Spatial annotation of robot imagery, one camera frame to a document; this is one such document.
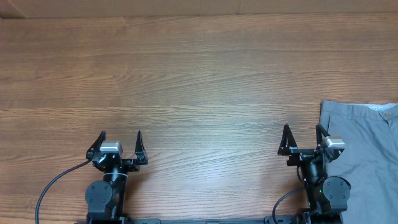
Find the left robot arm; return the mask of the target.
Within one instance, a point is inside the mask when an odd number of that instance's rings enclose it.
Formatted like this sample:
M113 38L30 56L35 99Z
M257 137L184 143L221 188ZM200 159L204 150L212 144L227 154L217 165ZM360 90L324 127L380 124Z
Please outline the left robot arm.
M141 165L148 164L140 131L134 153L135 158L124 159L121 143L107 141L105 131L87 150L86 158L103 173L103 179L90 184L85 192L87 223L132 223L124 212L128 173L138 172Z

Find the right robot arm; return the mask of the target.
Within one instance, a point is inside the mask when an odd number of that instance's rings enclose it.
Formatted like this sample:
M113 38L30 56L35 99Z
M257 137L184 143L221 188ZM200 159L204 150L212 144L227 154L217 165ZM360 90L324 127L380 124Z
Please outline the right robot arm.
M289 217L291 223L342 223L341 214L348 209L351 184L344 178L329 176L326 165L342 154L345 143L339 136L331 136L325 128L315 126L317 146L314 149L300 149L295 142L289 125L285 125L277 154L287 156L288 166L296 168L298 179L303 187L282 196L274 204L272 219L279 222L276 208L283 199L304 191L308 200L308 208L298 210Z

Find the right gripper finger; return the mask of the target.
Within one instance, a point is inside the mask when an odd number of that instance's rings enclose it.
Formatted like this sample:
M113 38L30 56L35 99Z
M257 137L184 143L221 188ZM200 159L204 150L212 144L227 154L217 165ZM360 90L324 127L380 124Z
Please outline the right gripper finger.
M277 154L279 156L289 156L297 149L298 147L293 137L292 131L290 130L289 125L286 124L283 129L282 139Z
M317 144L320 145L323 141L323 138L328 137L330 135L321 124L317 124L315 128L316 128Z

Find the grey shorts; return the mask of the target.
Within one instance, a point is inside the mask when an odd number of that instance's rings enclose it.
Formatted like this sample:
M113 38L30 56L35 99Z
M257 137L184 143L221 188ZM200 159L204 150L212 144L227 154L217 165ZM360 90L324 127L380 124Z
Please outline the grey shorts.
M328 165L351 184L344 223L397 223L397 104L323 101L320 122L345 142Z

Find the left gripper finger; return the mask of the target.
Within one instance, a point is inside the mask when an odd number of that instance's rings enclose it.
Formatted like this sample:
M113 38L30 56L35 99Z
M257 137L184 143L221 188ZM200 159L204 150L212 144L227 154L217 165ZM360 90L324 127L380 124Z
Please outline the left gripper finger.
M93 159L94 155L100 151L103 141L106 140L106 131L102 131L96 141L89 147L86 152L86 159Z
M134 153L137 157L146 157L146 150L143 145L142 133L140 130L138 130L138 133L137 133L136 146L135 146Z

